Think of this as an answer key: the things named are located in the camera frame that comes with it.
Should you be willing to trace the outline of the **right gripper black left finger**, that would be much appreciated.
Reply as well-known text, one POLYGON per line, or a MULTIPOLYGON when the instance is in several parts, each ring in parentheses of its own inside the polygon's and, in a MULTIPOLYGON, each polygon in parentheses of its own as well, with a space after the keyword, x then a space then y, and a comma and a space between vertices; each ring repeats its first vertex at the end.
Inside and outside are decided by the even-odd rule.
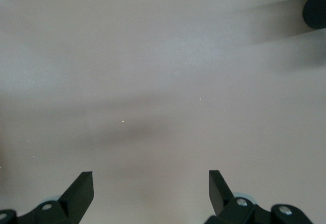
POLYGON ((1 210, 1 223, 80 223, 93 198, 92 172, 82 172, 57 200, 45 201, 21 216, 13 209, 1 210))

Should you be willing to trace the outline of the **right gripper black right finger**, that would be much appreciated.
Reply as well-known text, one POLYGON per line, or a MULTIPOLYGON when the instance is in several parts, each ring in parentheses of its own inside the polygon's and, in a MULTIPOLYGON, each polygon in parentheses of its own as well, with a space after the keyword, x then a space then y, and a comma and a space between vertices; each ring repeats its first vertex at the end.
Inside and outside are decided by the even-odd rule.
POLYGON ((218 170, 209 171, 209 198, 215 215, 206 223, 309 224, 312 222, 302 210, 292 205, 276 204, 267 211, 248 198, 235 197, 218 170))

